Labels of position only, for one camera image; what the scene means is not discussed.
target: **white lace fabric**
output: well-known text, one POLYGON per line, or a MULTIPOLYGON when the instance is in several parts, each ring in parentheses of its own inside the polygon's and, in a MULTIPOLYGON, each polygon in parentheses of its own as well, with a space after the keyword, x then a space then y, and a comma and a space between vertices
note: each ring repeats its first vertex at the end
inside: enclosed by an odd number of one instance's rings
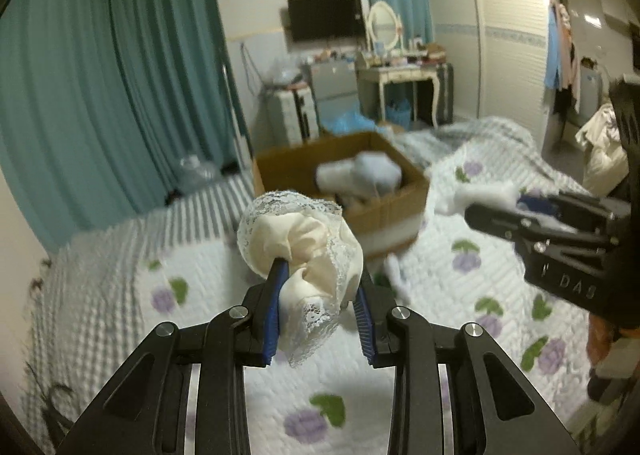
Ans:
POLYGON ((293 191, 266 193, 244 211, 238 247, 263 278, 275 258, 289 262, 279 298, 278 348, 291 365, 302 362, 335 330, 362 275, 362 248, 342 209, 293 191))

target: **white cloth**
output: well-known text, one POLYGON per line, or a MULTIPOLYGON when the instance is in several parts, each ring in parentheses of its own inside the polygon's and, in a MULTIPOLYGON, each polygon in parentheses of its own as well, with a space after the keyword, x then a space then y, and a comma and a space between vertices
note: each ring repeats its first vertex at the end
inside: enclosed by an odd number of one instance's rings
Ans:
POLYGON ((629 173, 613 105, 601 106, 575 134, 575 140, 587 151, 582 185, 596 196, 608 195, 629 173))
POLYGON ((382 263, 382 270, 395 292, 396 302, 399 305, 409 307, 411 305, 411 295, 407 291, 404 278, 402 278, 400 261, 395 253, 386 255, 385 261, 382 263))
POLYGON ((393 193, 401 182, 402 169, 384 152, 360 152, 353 159, 327 162, 316 170, 316 184, 321 193, 362 199, 393 193))
POLYGON ((362 248, 333 202, 292 191, 266 193, 249 206, 238 228, 247 265, 266 278, 276 258, 289 262, 280 291, 278 347, 289 362, 309 357, 338 325, 355 298, 362 248))
POLYGON ((486 184, 462 184, 458 186, 453 197, 438 199, 435 212, 440 215, 464 215, 465 210, 471 204, 483 204, 484 206, 517 213, 523 217, 530 217, 538 220, 541 226, 560 231, 576 231, 551 215, 535 213, 529 209, 522 208, 518 201, 520 191, 512 181, 491 182, 486 184))
POLYGON ((452 198, 438 200, 436 213, 463 214, 471 204, 483 204, 497 210, 513 210, 520 198, 520 190, 512 181, 485 184, 462 184, 452 198))

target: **bed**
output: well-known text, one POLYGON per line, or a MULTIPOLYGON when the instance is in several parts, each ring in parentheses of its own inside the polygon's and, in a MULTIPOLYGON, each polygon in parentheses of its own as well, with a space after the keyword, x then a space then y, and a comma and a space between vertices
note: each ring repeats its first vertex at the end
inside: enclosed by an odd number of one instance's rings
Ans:
MULTIPOLYGON (((431 178, 420 236, 401 255, 410 306, 433 323, 481 323, 521 366, 560 419, 584 435, 590 365, 587 314, 523 282, 505 241, 482 235, 460 216, 435 212, 460 182, 513 180, 523 190, 584 190, 546 164, 530 134, 487 118, 396 136, 395 146, 431 178)), ((168 210, 107 231, 79 235, 54 259, 33 312, 28 431, 47 453, 38 383, 63 383, 74 419, 160 321, 209 321, 239 303, 255 275, 242 262, 234 229, 252 198, 249 172, 180 200, 168 210)), ((252 453, 386 453, 393 370, 371 370, 353 316, 303 365, 276 355, 268 370, 247 369, 252 453)), ((197 380, 194 369, 193 381, 197 380)), ((446 398, 446 379, 441 381, 446 398)), ((193 453, 197 384, 190 391, 186 453, 193 453)))

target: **sliding wardrobe door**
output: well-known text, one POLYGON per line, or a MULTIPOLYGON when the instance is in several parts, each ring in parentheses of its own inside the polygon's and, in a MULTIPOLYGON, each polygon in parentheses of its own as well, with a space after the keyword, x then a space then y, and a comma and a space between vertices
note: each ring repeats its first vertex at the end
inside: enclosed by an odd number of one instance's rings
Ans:
POLYGON ((453 66, 453 117, 478 117, 480 47, 476 0, 429 0, 433 39, 453 66))
POLYGON ((511 118, 542 144, 548 0, 478 0, 478 12, 479 114, 511 118))

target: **television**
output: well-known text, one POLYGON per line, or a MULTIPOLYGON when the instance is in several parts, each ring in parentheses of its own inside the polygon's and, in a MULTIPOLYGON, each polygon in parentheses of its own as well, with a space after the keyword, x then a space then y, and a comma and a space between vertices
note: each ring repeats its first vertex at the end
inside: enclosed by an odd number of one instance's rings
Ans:
POLYGON ((289 0, 294 42, 330 38, 364 38, 360 0, 289 0))

